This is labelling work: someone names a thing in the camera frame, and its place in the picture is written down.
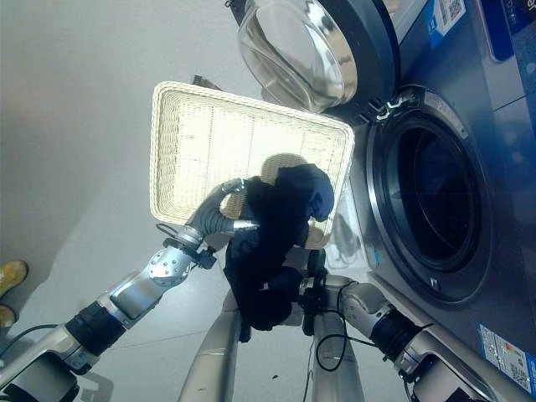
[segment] blue label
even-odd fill
[[[536,358],[481,323],[477,324],[477,333],[482,356],[536,398]]]
[[[430,46],[435,48],[465,14],[463,0],[430,0],[423,9]]]

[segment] grey floor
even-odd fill
[[[160,246],[148,207],[158,82],[200,74],[236,94],[258,97],[260,89],[223,0],[0,6],[1,258],[31,265],[2,299],[20,315],[10,338],[70,319]],[[351,202],[341,208],[355,227]],[[338,273],[363,276],[359,255],[346,265],[337,247],[331,256]],[[176,400],[227,290],[221,265],[195,271],[80,379],[77,400]],[[239,349],[234,400],[302,400],[309,344],[299,327],[254,332]],[[368,400],[404,400],[391,364],[374,350],[354,350]]]

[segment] washing machine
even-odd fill
[[[536,395],[536,3],[229,5],[266,100],[353,126],[374,274]]]

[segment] metal arm segment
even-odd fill
[[[232,221],[219,212],[219,204],[227,194],[244,189],[242,179],[217,186],[188,224],[166,239],[164,248],[151,257],[141,272],[118,282],[72,320],[57,326],[13,360],[0,373],[0,389],[27,399],[30,395],[39,402],[60,400],[49,392],[54,387],[72,393],[69,387],[76,386],[76,382],[69,371],[89,371],[106,349],[158,304],[166,291],[186,280],[194,263],[206,269],[212,267],[214,249],[197,252],[204,236],[257,226],[251,221]],[[47,373],[62,370],[64,375],[55,375],[57,384],[51,384]]]

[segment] white wicker tray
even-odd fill
[[[184,224],[214,188],[231,178],[260,176],[273,184],[278,168],[315,163],[330,178],[335,207],[309,223],[308,249],[322,248],[347,177],[353,130],[340,121],[243,96],[162,82],[152,98],[150,195],[155,218]],[[222,212],[237,219],[244,195]]]

